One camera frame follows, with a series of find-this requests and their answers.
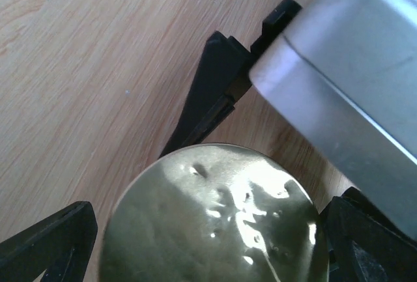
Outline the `white jar lid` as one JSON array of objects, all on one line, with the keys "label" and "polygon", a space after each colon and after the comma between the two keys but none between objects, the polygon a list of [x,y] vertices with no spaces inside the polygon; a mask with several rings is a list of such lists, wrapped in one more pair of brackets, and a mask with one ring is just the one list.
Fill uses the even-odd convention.
[{"label": "white jar lid", "polygon": [[106,225],[100,281],[328,281],[319,213],[252,149],[194,145],[146,168]]}]

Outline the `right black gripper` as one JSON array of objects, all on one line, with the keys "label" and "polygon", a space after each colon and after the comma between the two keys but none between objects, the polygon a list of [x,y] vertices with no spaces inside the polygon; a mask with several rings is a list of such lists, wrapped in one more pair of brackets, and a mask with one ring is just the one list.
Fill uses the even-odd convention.
[{"label": "right black gripper", "polygon": [[202,143],[235,109],[236,102],[248,91],[248,72],[252,54],[256,57],[302,10],[294,0],[282,0],[263,20],[260,37],[251,45],[251,53],[234,37],[216,31],[207,39],[186,97],[182,113],[161,157],[180,148]]}]

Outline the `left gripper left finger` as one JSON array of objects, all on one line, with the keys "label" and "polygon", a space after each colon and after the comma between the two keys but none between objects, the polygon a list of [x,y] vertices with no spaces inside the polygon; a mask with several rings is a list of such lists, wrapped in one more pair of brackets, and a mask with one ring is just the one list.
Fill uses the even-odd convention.
[{"label": "left gripper left finger", "polygon": [[83,281],[98,225],[77,201],[1,242],[1,281]]}]

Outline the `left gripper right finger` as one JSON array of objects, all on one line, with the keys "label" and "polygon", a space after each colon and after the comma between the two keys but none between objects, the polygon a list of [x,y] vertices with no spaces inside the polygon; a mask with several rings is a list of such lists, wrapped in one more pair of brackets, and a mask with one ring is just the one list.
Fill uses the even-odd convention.
[{"label": "left gripper right finger", "polygon": [[321,212],[330,281],[416,281],[416,242],[356,188]]}]

